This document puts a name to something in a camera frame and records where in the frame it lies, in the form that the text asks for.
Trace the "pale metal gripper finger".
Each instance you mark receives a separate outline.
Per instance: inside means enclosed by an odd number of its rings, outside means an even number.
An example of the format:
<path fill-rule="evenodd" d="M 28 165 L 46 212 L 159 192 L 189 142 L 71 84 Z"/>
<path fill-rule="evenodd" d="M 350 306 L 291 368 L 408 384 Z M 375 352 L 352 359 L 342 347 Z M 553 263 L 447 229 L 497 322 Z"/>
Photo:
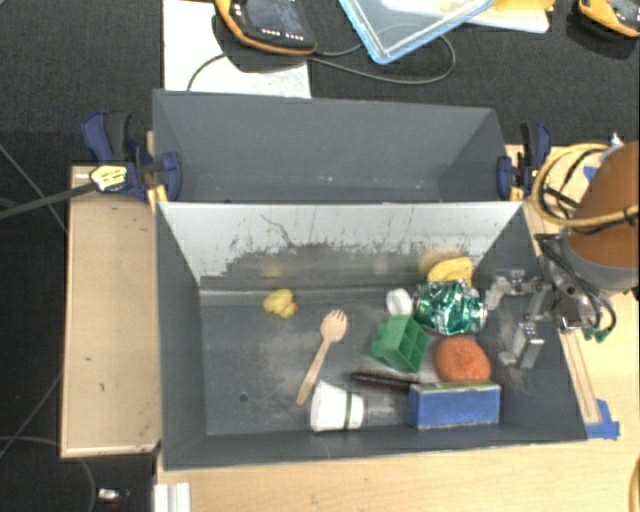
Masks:
<path fill-rule="evenodd" d="M 498 360 L 505 367 L 533 369 L 544 345 L 535 323 L 506 327 L 499 335 Z"/>
<path fill-rule="evenodd" d="M 497 308 L 505 296 L 521 296 L 531 292 L 531 283 L 521 269 L 498 271 L 485 295 L 487 308 Z"/>

